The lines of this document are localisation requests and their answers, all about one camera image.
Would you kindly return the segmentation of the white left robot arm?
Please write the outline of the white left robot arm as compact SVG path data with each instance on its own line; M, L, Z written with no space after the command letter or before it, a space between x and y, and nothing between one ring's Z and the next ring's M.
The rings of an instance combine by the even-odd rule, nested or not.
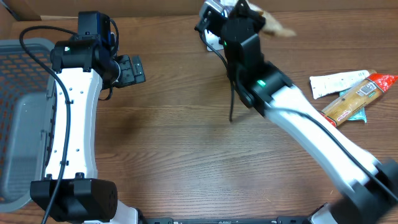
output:
M98 178L96 109L103 90L145 81L138 56L119 55L116 23L98 11L80 12L78 30L59 41L45 70L55 79L53 140L44 177L30 185L44 218L68 223L144 223L142 212L118 199L114 182Z

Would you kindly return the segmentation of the white bamboo print tube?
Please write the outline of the white bamboo print tube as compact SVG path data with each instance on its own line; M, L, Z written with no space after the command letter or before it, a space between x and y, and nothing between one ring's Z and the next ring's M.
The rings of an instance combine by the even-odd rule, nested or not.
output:
M313 99L347 90L361 82L375 70L356 70L352 72L341 72L331 75L310 77Z

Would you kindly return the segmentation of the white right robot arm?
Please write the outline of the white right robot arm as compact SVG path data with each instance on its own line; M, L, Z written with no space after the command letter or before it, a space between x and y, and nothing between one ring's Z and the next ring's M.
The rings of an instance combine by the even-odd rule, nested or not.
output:
M308 223L376 223L397 205L397 163L379 162L330 124L293 81L264 60L266 20L238 1L221 28L228 76L244 104L289 133L322 167L342 197Z

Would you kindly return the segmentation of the teal wet wipes pack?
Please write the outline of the teal wet wipes pack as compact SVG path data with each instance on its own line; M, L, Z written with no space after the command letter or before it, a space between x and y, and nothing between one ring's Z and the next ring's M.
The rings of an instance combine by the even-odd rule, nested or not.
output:
M345 90L340 92L339 104L337 107L337 121L340 123L346 120L363 120L367 122L364 107L366 106L366 97L358 90Z

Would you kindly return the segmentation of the beige vacuum food pouch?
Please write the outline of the beige vacuum food pouch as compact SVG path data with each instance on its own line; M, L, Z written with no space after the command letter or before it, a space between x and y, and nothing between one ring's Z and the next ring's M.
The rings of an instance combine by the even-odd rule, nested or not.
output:
M256 11L266 20L265 25L261 29L268 37L294 37L296 32L292 29L285 28L271 13L263 10L259 6L247 1L250 9Z

